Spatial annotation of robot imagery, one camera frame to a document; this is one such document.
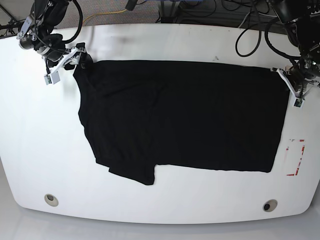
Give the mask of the black T-shirt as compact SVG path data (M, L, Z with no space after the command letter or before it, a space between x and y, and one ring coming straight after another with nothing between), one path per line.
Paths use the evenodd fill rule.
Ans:
M267 68L105 60L78 66L79 120L98 164L150 186L155 167L269 173L289 90Z

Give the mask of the red tape rectangle marking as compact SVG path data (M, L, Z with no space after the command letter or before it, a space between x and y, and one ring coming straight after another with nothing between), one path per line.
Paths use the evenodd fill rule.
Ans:
M303 159L306 141L289 139L284 156L284 173L286 176L297 176Z

